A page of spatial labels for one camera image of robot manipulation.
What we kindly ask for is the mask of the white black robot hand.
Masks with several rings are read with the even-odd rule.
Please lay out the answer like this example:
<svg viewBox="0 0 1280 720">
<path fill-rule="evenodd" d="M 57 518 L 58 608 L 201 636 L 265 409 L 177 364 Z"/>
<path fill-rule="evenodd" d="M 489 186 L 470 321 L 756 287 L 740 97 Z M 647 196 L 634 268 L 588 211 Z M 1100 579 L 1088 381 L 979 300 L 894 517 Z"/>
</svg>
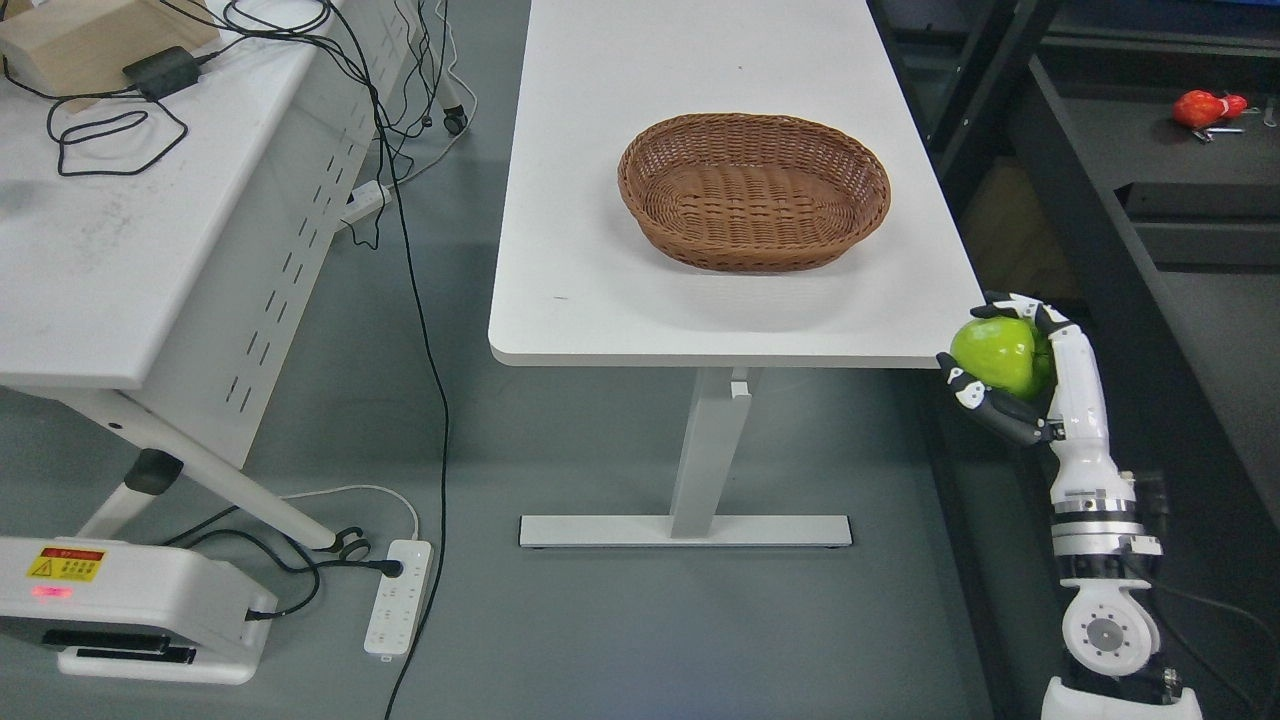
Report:
<svg viewBox="0 0 1280 720">
<path fill-rule="evenodd" d="M 950 352 L 937 355 L 948 392 L 969 415 L 1019 446 L 1047 445 L 1059 459 L 1050 501 L 1065 512 L 1128 512 L 1130 480 L 1110 454 L 1105 396 L 1094 352 L 1080 327 L 1050 304 L 1019 293 L 988 292 L 973 319 L 1010 316 L 1034 324 L 1050 342 L 1052 379 L 1037 400 L 997 389 L 965 372 Z"/>
</svg>

